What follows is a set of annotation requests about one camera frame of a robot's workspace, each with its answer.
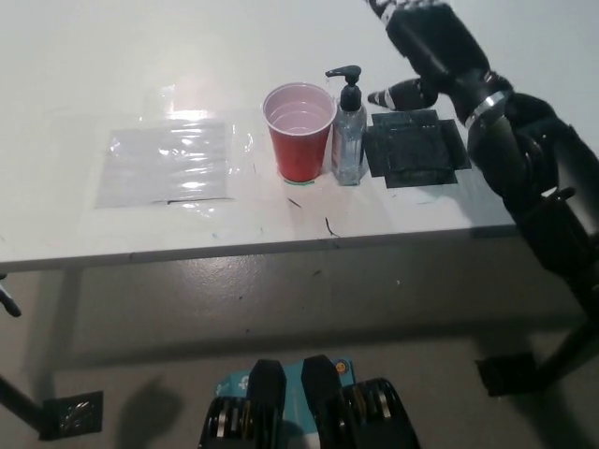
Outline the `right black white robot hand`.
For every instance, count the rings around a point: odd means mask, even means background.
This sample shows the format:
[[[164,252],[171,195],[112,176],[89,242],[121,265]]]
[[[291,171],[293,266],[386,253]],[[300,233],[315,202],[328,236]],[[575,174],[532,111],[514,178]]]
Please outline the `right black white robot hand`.
[[[489,95],[489,61],[472,34],[444,1],[369,1],[387,36],[417,77],[389,89],[381,106],[428,108],[448,96],[461,121]]]

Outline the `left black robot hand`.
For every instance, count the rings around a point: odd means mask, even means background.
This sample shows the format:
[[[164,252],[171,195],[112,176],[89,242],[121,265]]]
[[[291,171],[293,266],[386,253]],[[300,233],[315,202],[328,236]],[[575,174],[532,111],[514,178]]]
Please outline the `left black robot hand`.
[[[0,284],[0,303],[12,317],[20,317],[22,312],[3,284]]]

